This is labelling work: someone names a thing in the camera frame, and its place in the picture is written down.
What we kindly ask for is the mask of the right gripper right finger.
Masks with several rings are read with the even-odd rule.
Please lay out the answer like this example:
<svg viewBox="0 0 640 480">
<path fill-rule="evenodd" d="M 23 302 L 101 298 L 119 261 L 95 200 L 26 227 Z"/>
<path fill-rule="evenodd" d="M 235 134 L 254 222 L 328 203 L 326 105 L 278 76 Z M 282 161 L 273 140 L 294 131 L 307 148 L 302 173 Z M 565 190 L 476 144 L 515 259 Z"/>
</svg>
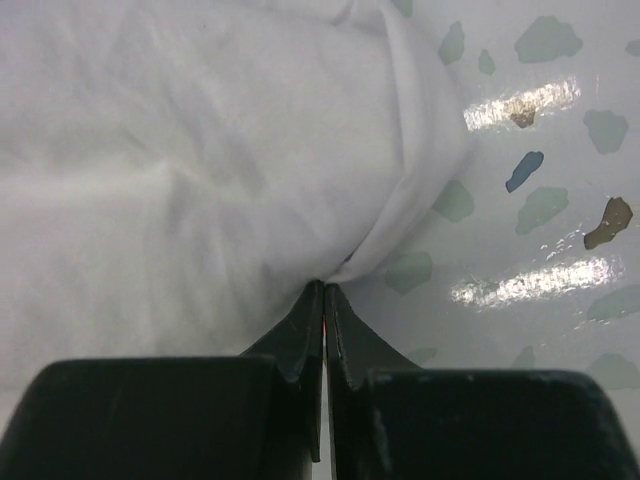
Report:
<svg viewBox="0 0 640 480">
<path fill-rule="evenodd" d="M 635 479 L 609 397 L 565 370 L 424 369 L 324 293 L 336 479 Z"/>
</svg>

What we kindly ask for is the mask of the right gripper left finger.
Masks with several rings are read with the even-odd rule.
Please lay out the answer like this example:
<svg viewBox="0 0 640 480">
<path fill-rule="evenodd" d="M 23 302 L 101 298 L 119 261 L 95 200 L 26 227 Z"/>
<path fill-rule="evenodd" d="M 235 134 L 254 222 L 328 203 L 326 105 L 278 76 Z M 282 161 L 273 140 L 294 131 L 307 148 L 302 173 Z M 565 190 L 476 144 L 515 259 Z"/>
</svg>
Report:
<svg viewBox="0 0 640 480">
<path fill-rule="evenodd" d="M 320 459 L 323 286 L 238 356 L 66 360 L 1 441 L 5 479 L 307 479 Z"/>
</svg>

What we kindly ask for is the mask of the white printed tank top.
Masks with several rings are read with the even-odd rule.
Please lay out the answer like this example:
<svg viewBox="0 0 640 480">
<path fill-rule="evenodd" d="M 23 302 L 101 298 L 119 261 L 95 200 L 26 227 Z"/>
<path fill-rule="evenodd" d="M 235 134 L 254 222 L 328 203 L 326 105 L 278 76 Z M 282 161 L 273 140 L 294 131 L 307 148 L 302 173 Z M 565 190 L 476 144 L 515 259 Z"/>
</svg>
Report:
<svg viewBox="0 0 640 480">
<path fill-rule="evenodd" d="M 1 391 L 245 347 L 373 270 L 466 154 L 389 1 L 1 5 Z"/>
</svg>

